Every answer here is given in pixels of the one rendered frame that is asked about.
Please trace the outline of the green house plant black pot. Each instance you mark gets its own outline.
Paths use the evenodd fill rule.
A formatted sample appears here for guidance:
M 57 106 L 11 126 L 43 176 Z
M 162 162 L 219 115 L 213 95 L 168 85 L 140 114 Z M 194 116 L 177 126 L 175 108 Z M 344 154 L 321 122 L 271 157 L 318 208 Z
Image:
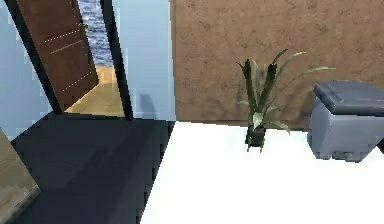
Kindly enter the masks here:
M 269 97 L 279 77 L 294 58 L 305 54 L 304 51 L 294 53 L 281 65 L 278 65 L 278 60 L 286 52 L 287 49 L 281 50 L 262 74 L 259 74 L 259 65 L 255 60 L 246 59 L 244 63 L 237 63 L 245 79 L 247 96 L 246 100 L 238 102 L 239 105 L 246 105 L 248 107 L 248 126 L 245 136 L 247 150 L 250 150 L 251 147 L 259 147 L 260 151 L 263 151 L 267 124 L 273 124 L 287 133 L 291 132 L 289 126 L 284 122 L 268 118 L 272 111 L 278 110 L 278 107 L 274 105 L 278 95 L 272 100 Z

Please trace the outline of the brown wooden room door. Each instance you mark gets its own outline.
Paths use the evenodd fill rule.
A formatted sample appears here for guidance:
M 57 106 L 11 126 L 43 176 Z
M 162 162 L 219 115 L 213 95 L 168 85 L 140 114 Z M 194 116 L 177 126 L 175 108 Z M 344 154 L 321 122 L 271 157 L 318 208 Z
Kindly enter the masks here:
M 98 85 L 78 0 L 16 0 L 62 111 Z

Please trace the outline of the grey toilet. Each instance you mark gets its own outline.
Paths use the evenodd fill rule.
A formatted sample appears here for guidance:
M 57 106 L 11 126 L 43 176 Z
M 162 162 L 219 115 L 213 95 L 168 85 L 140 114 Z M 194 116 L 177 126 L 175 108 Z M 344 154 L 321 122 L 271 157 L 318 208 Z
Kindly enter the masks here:
M 307 142 L 316 159 L 361 162 L 384 138 L 384 90 L 333 80 L 314 85 Z

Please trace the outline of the light wooden cupboard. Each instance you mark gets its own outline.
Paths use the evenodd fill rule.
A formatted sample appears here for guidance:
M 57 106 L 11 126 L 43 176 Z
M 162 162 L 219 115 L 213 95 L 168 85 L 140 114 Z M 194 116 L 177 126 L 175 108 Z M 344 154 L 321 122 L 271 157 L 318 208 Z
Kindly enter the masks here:
M 11 224 L 39 193 L 39 186 L 0 129 L 0 224 Z

